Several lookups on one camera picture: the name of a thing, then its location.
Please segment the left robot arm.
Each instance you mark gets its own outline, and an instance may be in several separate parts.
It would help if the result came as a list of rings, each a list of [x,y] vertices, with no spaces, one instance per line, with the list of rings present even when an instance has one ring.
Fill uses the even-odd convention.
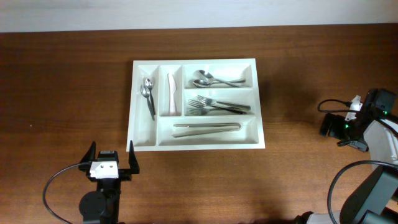
[[[128,169],[119,168],[116,151],[101,151],[98,156],[95,153],[96,143],[93,142],[78,166],[91,182],[96,183],[96,190],[88,192],[80,200],[79,211],[83,223],[115,224],[119,222],[121,183],[140,173],[134,145],[129,143]]]

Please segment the small teaspoon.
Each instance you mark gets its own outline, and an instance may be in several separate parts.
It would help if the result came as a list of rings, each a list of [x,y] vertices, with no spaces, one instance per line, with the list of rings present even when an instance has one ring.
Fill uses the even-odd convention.
[[[151,102],[151,105],[152,105],[152,109],[153,109],[153,111],[154,111],[154,115],[156,115],[156,112],[155,112],[155,104],[154,104],[154,98],[153,98],[153,95],[152,95],[152,89],[153,89],[154,85],[153,85],[152,81],[151,81],[149,78],[146,78],[146,79],[144,80],[144,84],[145,84],[145,86],[149,89],[149,93],[150,93],[150,102]]]
[[[148,106],[151,118],[154,121],[155,120],[155,114],[154,114],[154,110],[153,110],[152,103],[151,103],[151,100],[150,100],[149,89],[146,86],[144,86],[144,85],[141,86],[141,95],[146,98],[147,106]]]

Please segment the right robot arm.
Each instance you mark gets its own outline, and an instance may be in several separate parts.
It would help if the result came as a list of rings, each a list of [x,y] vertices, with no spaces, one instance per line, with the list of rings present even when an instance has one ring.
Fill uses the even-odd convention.
[[[344,110],[323,110],[322,136],[338,140],[371,156],[344,166],[333,178],[327,195],[326,214],[306,212],[294,223],[397,223],[397,212],[387,207],[397,200],[397,116],[392,109],[397,95],[383,88],[368,91],[365,99],[355,96]],[[336,212],[331,207],[338,179],[350,168],[371,165],[373,171],[345,200]]]

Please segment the large silver spoon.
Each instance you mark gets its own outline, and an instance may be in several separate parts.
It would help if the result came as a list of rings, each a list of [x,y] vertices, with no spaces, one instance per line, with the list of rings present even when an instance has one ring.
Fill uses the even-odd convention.
[[[234,84],[240,84],[240,83],[245,83],[245,82],[246,82],[246,79],[244,79],[244,78],[231,81],[231,83],[234,83]],[[201,79],[194,80],[192,83],[197,88],[209,88],[212,85],[222,84],[222,82],[219,82],[219,81],[206,82]]]
[[[215,78],[212,74],[210,74],[209,72],[204,71],[204,70],[198,70],[197,74],[199,75],[201,80],[204,80],[206,82],[219,81],[219,82],[222,82],[222,84],[225,84],[225,85],[228,85],[231,87],[238,87],[238,88],[240,87],[240,84],[242,84],[242,83],[234,84],[234,83],[231,83],[231,81],[226,81],[226,80]]]

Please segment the white plastic butter knife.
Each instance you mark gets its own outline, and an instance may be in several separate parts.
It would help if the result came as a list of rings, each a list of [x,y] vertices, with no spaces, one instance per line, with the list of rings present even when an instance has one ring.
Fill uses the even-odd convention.
[[[175,116],[177,114],[174,93],[177,90],[176,82],[171,73],[167,75],[169,82],[169,115]]]

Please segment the silver fork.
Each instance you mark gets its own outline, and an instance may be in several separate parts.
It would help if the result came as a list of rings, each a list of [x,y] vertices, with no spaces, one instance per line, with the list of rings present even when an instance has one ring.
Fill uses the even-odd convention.
[[[204,115],[209,115],[212,112],[229,112],[229,113],[234,113],[234,114],[247,114],[245,111],[240,111],[240,110],[232,110],[228,108],[211,108],[211,109],[206,109],[206,108],[188,108],[186,115],[189,116],[204,116]]]
[[[244,110],[244,111],[251,110],[251,107],[249,105],[241,105],[241,104],[236,104],[236,103],[228,103],[228,102],[224,102],[224,101],[216,101],[214,99],[211,99],[209,97],[204,97],[201,95],[195,96],[195,99],[200,101],[201,103],[206,104],[206,105],[223,105],[223,106],[229,106],[229,107],[237,108],[239,110]]]
[[[206,109],[211,109],[211,108],[228,108],[228,109],[232,109],[235,110],[233,108],[230,107],[222,107],[222,106],[214,106],[214,105],[206,105],[201,103],[200,101],[196,101],[196,100],[189,100],[188,101],[188,105],[190,106],[190,108],[206,108]]]

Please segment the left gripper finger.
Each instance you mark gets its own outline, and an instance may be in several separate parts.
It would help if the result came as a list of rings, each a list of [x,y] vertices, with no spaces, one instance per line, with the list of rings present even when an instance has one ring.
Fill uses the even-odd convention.
[[[88,151],[80,160],[80,165],[78,166],[78,169],[89,170],[91,167],[91,163],[95,161],[95,153],[96,153],[96,142],[93,141]]]
[[[140,167],[134,152],[134,145],[133,141],[130,140],[129,142],[129,160],[128,160],[129,166],[130,166],[130,173],[131,175],[133,174],[139,174],[140,173]]]

